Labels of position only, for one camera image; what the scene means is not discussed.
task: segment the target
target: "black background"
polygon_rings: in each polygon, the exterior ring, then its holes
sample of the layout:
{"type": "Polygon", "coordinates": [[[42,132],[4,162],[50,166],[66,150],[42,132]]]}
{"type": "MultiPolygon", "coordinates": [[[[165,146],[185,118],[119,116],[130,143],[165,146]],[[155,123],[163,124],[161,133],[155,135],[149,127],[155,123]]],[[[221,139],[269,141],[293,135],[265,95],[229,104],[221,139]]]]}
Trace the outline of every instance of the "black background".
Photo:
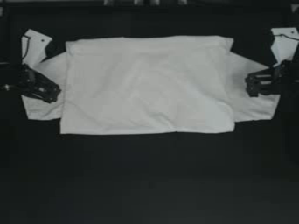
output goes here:
{"type": "MultiPolygon", "coordinates": [[[[287,22],[286,10],[253,7],[16,7],[11,13],[14,63],[31,28],[60,42],[221,35],[235,39],[235,53],[271,66],[270,29],[287,22]]],[[[231,133],[133,136],[60,135],[59,120],[27,120],[18,94],[2,93],[0,100],[10,223],[298,223],[290,99],[274,120],[241,122],[231,133]]]]}

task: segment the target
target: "folded cloth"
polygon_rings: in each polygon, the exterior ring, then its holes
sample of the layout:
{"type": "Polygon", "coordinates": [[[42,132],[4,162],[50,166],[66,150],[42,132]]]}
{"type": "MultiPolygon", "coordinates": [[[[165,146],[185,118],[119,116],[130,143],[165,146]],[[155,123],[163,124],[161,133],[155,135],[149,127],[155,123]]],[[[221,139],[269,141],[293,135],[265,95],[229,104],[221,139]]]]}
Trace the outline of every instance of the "folded cloth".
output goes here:
{"type": "Polygon", "coordinates": [[[234,122],[271,119],[279,96],[250,98],[245,82],[266,67],[231,45],[222,37],[67,43],[67,53],[35,68],[63,94],[52,104],[27,99],[28,117],[62,117],[60,132],[79,134],[218,133],[234,122]]]}

